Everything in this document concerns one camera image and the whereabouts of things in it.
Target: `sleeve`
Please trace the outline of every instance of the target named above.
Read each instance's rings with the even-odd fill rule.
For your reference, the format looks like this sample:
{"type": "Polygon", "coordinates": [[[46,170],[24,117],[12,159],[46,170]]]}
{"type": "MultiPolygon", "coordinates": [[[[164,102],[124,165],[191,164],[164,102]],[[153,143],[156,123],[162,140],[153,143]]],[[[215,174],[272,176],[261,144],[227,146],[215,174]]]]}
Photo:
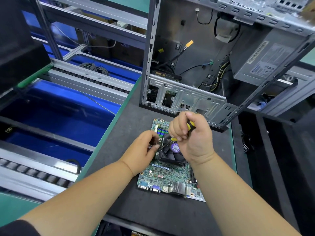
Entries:
{"type": "Polygon", "coordinates": [[[0,227],[0,236],[40,236],[40,234],[29,222],[16,220],[0,227]]]}

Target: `workbench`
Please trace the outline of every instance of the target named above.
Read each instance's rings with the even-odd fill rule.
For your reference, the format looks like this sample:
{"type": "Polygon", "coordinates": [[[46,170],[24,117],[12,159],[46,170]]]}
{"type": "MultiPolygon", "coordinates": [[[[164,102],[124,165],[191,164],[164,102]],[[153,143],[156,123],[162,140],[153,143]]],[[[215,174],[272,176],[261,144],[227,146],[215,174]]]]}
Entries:
{"type": "MultiPolygon", "coordinates": [[[[128,102],[124,103],[125,108],[116,116],[119,117],[116,124],[109,133],[105,133],[104,143],[99,149],[97,147],[95,151],[97,153],[90,157],[94,160],[85,176],[117,161],[136,137],[143,131],[151,129],[153,119],[161,118],[165,121],[173,119],[139,107],[140,85],[137,84],[130,95],[130,99],[126,100],[128,102]]],[[[213,145],[218,155],[235,170],[231,130],[223,133],[213,131],[213,145]]],[[[159,231],[159,234],[221,235],[204,202],[141,190],[137,187],[137,179],[138,175],[132,178],[109,209],[108,215],[159,231]]]]}

